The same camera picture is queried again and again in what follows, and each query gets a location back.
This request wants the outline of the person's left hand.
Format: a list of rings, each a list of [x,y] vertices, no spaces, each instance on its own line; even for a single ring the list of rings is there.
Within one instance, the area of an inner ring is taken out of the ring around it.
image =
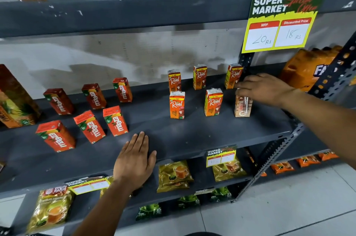
[[[113,168],[113,183],[121,188],[125,188],[129,193],[139,189],[148,180],[152,173],[147,173],[147,161],[149,157],[149,137],[145,134],[145,154],[135,156],[135,143],[137,136],[134,134],[128,146],[128,155],[125,160],[121,160],[119,153]]]

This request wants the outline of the large yellow price sign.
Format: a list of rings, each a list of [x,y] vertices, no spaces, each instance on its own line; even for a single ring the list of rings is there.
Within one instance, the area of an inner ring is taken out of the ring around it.
[[[242,53],[304,48],[324,0],[252,0]]]

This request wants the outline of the small juice carton with straw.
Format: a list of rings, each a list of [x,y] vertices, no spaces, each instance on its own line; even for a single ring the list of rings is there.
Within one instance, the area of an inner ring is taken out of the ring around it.
[[[253,99],[248,97],[235,96],[235,117],[250,117]]]

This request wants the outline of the orange snack packet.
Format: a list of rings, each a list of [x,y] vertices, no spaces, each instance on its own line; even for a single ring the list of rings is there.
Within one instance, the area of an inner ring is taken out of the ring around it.
[[[318,153],[318,157],[323,162],[331,160],[331,159],[339,158],[339,156],[336,153],[332,152],[332,151],[326,151],[326,152]]]
[[[276,175],[286,173],[286,172],[295,171],[294,167],[287,161],[272,164],[272,165],[270,165],[270,167]]]
[[[300,157],[295,159],[295,161],[301,168],[321,163],[321,161],[314,155]]]

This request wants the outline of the large pineapple juice carton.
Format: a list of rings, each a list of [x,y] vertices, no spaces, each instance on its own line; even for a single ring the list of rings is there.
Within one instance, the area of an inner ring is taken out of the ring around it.
[[[35,125],[38,105],[4,64],[0,64],[0,121],[9,129]]]

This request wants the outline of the small yellow price tag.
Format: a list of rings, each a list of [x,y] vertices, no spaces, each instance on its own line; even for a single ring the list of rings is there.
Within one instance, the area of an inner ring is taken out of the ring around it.
[[[237,146],[229,146],[224,148],[216,148],[206,152],[206,167],[211,167],[219,164],[234,161],[236,157]]]
[[[70,182],[65,182],[65,185],[75,194],[81,195],[105,188],[109,188],[110,182],[104,176],[85,177]]]

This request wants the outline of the group of orange juice cartons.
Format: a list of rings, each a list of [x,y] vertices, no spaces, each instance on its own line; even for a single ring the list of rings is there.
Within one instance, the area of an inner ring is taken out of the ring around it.
[[[243,66],[234,63],[228,66],[224,85],[226,89],[233,89],[242,75]],[[197,65],[193,67],[194,90],[205,89],[207,84],[207,66]],[[185,92],[182,91],[181,72],[168,71],[168,85],[170,90],[169,106],[172,119],[184,119],[185,117]],[[217,116],[220,113],[223,101],[223,91],[220,88],[206,90],[204,101],[204,114],[207,117]]]

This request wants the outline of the person's left forearm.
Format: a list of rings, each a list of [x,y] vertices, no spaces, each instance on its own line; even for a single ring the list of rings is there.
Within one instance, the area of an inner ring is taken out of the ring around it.
[[[114,236],[133,190],[129,181],[114,180],[72,236]]]

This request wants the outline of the person's right hand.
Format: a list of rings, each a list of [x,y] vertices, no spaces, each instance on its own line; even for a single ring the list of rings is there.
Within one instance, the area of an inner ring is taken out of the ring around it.
[[[259,82],[256,93],[260,103],[284,108],[284,104],[297,90],[275,76],[267,73],[256,74]]]

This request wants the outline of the person's right forearm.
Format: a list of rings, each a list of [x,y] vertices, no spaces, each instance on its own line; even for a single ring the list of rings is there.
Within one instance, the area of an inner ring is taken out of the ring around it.
[[[297,89],[282,95],[281,108],[300,120],[356,171],[356,110],[318,99]]]

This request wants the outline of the gold tea packet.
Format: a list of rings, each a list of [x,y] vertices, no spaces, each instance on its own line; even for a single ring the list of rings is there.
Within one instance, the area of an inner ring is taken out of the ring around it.
[[[189,183],[188,182],[179,182],[179,183],[174,183],[174,184],[159,185],[158,189],[157,189],[157,193],[171,192],[171,191],[180,190],[180,189],[189,189]]]
[[[66,185],[40,191],[26,234],[40,233],[63,225],[74,194]]]
[[[160,165],[158,167],[158,176],[158,186],[160,188],[194,182],[186,160]]]
[[[233,161],[212,166],[212,170],[215,182],[222,182],[248,175],[237,157]]]

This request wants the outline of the slotted grey metal upright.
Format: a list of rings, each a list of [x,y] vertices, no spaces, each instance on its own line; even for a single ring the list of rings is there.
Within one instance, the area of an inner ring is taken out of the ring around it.
[[[254,55],[255,55],[254,52],[239,54],[238,64],[240,64],[243,67],[243,71],[239,81],[243,81],[246,76],[251,75],[250,67]]]
[[[338,98],[338,95],[346,86],[349,85],[349,82],[355,76],[356,30],[307,94],[335,104],[335,99]],[[286,138],[277,139],[266,145],[257,158],[256,174],[253,176],[252,180],[239,187],[236,198],[231,202],[236,202],[246,191],[246,189],[248,189],[256,182],[256,180],[260,178],[262,172],[266,171],[271,164],[276,163],[277,158],[293,143],[293,141],[305,130],[305,128],[307,128],[294,115],[286,109],[283,110],[293,121],[294,129]]]

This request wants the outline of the grey metal shelf board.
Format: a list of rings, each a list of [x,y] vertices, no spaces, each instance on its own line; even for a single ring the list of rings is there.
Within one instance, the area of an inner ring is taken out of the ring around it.
[[[185,118],[169,116],[168,83],[131,86],[132,103],[120,104],[129,133],[114,137],[102,110],[94,111],[106,137],[91,144],[75,124],[73,116],[59,116],[45,99],[37,99],[39,123],[60,120],[76,139],[76,148],[56,153],[35,134],[37,125],[0,128],[0,198],[36,192],[86,176],[112,174],[113,163],[123,144],[133,134],[149,136],[149,152],[157,151],[157,162],[201,156],[209,149],[237,145],[245,147],[286,137],[292,127],[282,110],[253,101],[250,117],[235,117],[235,91],[223,90],[218,116],[203,111],[206,90],[194,90],[192,79],[182,81]]]
[[[256,165],[251,162],[251,159],[246,152],[247,150],[254,161],[257,162],[258,155],[261,152],[261,146],[254,145],[251,147],[238,148],[236,151],[243,169],[247,172],[247,176],[221,182],[215,181],[212,168],[206,167],[206,158],[204,156],[188,159],[188,167],[194,181],[189,184],[189,188],[187,189],[177,189],[169,192],[157,193],[158,166],[156,166],[153,174],[149,177],[143,187],[136,191],[133,198],[129,200],[127,208],[138,209],[145,205],[171,201],[186,195],[192,195],[196,191],[229,186],[251,180],[254,173],[256,173]],[[38,193],[29,193],[24,197],[13,222],[13,236],[25,235],[26,228],[35,209],[37,198]],[[99,198],[99,190],[76,196],[71,204],[65,225],[80,223],[96,205]]]
[[[247,20],[251,0],[0,0],[0,39]],[[324,0],[320,13],[356,11]]]

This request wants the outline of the shrink-wrapped orange soda pack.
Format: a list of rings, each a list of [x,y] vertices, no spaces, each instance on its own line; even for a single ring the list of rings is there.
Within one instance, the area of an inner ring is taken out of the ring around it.
[[[342,46],[300,49],[284,66],[279,79],[289,86],[308,92],[335,59]]]

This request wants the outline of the green tea packet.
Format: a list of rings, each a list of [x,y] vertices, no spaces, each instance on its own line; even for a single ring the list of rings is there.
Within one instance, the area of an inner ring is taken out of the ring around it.
[[[135,220],[140,221],[144,219],[151,219],[151,218],[156,218],[161,216],[162,216],[161,206],[158,203],[154,203],[154,204],[149,204],[140,207]]]
[[[232,198],[233,198],[232,194],[229,191],[228,187],[224,186],[224,187],[216,188],[210,193],[209,202],[211,203],[224,202],[224,201],[229,201]]]
[[[199,206],[200,200],[197,195],[184,196],[177,200],[177,208],[180,210]]]

